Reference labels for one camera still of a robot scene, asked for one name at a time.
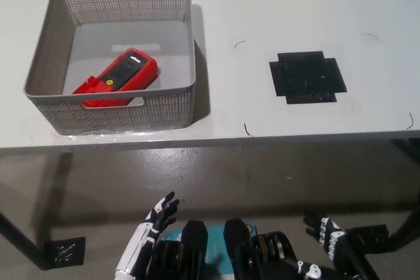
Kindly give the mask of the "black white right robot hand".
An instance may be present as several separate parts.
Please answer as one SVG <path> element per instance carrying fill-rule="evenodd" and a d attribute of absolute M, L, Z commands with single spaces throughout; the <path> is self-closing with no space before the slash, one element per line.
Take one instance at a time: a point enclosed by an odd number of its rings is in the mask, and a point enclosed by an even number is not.
<path fill-rule="evenodd" d="M 343 258 L 339 257 L 340 241 L 346 234 L 344 230 L 328 215 L 310 208 L 304 210 L 303 222 L 306 224 L 306 233 L 323 248 L 335 269 L 299 260 L 298 274 L 302 275 L 303 279 L 350 279 Z"/>

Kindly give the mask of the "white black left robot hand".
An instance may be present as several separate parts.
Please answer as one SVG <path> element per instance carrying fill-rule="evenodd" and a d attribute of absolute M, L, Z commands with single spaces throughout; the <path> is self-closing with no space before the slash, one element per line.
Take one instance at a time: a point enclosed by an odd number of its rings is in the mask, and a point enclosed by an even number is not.
<path fill-rule="evenodd" d="M 163 233 L 175 223 L 180 201 L 171 191 L 155 204 L 137 226 L 115 269 L 114 279 L 145 279 L 154 247 Z"/>

